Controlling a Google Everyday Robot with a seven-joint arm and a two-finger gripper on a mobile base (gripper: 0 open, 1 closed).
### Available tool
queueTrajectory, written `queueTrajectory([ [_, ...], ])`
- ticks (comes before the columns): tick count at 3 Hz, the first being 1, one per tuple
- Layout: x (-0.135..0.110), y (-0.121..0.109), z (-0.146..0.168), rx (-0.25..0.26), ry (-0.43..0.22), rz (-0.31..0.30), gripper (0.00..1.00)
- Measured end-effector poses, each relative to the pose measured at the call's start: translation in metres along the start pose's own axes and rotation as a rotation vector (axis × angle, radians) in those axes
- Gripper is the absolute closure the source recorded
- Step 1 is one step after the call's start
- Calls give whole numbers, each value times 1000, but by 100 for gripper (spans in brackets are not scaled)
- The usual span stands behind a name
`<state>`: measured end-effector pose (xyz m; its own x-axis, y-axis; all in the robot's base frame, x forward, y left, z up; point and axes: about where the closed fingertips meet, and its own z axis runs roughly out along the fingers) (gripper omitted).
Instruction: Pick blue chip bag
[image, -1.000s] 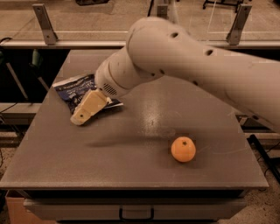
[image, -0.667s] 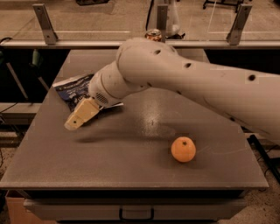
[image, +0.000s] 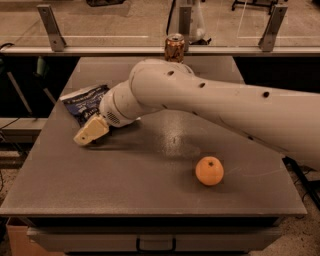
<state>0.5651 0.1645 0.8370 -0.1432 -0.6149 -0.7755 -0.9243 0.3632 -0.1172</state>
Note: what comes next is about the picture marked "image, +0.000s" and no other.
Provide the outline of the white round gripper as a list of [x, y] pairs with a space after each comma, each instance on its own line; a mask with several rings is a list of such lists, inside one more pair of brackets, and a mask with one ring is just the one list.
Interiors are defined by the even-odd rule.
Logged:
[[139, 103], [129, 81], [125, 81], [108, 90], [100, 101], [99, 111], [101, 115], [91, 116], [73, 138], [78, 145], [87, 145], [107, 134], [109, 125], [123, 127], [144, 115], [158, 112], [158, 109]]

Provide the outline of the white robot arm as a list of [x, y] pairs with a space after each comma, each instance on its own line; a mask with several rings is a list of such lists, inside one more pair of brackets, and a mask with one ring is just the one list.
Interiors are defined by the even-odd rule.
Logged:
[[138, 62], [127, 81], [110, 89], [74, 141], [86, 145], [111, 126], [164, 109], [192, 113], [320, 168], [319, 94], [206, 80], [184, 64], [158, 59]]

